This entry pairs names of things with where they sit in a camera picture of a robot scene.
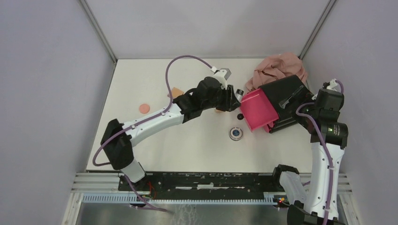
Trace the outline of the pink top drawer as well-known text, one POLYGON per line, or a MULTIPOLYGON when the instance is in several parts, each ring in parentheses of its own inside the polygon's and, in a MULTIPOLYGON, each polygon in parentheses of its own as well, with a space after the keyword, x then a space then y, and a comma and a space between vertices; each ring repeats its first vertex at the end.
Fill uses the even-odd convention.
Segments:
POLYGON ((278 113, 261 89, 245 94, 239 110, 251 132, 263 129, 266 124, 275 123, 279 119, 278 113))

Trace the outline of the black drawer organizer case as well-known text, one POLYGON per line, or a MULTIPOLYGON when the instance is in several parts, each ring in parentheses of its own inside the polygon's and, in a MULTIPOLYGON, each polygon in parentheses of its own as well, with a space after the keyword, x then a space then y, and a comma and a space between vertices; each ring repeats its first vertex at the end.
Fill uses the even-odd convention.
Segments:
POLYGON ((275 122, 271 133, 297 124, 297 121, 292 118, 291 112, 287 110, 287 99, 302 85, 305 86, 296 75, 291 75, 259 87, 259 89, 264 91, 279 115, 279 119, 275 122))

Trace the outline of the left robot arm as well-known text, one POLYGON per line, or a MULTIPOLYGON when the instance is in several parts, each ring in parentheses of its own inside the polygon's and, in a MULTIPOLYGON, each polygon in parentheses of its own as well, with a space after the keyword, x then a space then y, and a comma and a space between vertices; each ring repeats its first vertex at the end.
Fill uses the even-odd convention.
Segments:
POLYGON ((223 86, 214 77, 205 77, 197 87, 174 98, 166 108, 131 122, 111 120, 101 139, 103 150, 114 170, 121 171, 135 190, 148 184, 146 172, 135 159, 133 148, 144 139, 172 126, 199 117, 204 110, 215 108, 232 112, 241 106, 243 90, 223 86))

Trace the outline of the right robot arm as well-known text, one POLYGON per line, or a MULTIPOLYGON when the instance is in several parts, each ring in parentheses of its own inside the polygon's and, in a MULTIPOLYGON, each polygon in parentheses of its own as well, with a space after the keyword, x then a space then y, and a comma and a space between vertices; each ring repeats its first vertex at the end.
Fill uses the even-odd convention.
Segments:
POLYGON ((339 168, 348 140, 348 126, 338 122, 344 105, 344 87, 339 80, 325 82, 316 95, 301 85, 279 102, 311 135, 312 171, 305 191, 296 168, 278 165, 271 178, 276 191, 285 191, 289 225, 337 225, 339 168))

